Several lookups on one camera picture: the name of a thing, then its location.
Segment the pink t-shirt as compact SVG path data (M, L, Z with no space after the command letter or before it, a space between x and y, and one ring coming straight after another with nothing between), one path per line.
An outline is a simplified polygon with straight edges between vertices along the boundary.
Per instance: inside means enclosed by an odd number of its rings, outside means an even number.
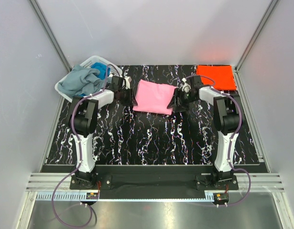
M136 112L155 113L161 115L171 115L172 109L169 105L175 86L169 84L159 84L140 80L135 96L137 105L133 106Z

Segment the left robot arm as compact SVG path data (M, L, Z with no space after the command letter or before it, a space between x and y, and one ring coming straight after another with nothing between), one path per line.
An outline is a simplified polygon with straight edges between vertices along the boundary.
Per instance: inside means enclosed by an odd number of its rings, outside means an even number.
M77 152L77 171L83 172L81 184L87 188L94 188L97 177L91 172L95 168L92 156L92 137L98 123L98 110L114 101L124 106L137 105L131 88L131 77L109 77L111 82L105 89L87 96L75 96L69 110L69 127L75 139Z

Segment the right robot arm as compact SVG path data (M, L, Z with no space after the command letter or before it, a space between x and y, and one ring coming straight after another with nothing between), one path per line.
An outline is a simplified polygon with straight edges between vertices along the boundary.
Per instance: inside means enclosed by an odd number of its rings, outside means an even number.
M219 137L214 167L216 171L224 173L234 170L233 154L243 124L243 108L239 95L230 95L214 86L215 81L206 76L184 77L181 86L175 88L167 108L173 112L186 111L190 103L198 100L213 106L213 122Z

